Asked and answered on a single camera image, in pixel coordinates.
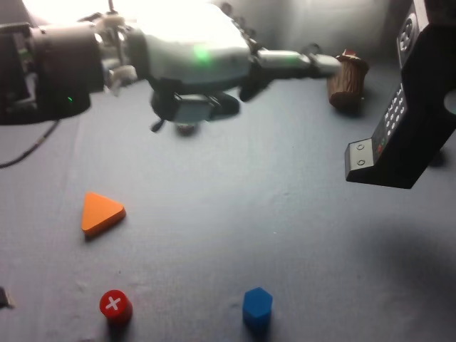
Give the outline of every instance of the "white x mark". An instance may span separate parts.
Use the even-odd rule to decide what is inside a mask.
[[[117,303],[120,301],[120,298],[117,298],[116,300],[113,299],[113,297],[109,297],[109,304],[106,306],[107,309],[109,308],[114,308],[114,310],[117,310]]]

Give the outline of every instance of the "gray fabric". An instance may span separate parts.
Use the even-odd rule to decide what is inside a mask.
[[[454,341],[456,140],[412,190],[344,180],[347,144],[370,136],[398,74],[367,76],[363,115],[331,109],[324,81],[275,83],[235,119],[181,138],[147,84],[93,96],[36,153],[0,171],[2,342],[249,341],[245,291],[274,295],[271,341]],[[0,128],[0,158],[45,126]],[[125,204],[86,242],[84,194]],[[122,289],[130,329],[98,301]]]

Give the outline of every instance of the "orange triangle block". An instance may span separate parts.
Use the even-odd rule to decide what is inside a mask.
[[[123,205],[94,192],[85,194],[82,230],[92,237],[111,228],[126,216]]]

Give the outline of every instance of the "black device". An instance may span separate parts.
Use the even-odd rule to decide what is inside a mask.
[[[414,0],[396,39],[402,82],[369,139],[345,154],[349,182],[410,189],[456,128],[456,2]]]

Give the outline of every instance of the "green light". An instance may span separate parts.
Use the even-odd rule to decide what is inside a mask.
[[[199,64],[208,65],[210,63],[211,55],[204,46],[196,45],[193,47],[193,51]]]

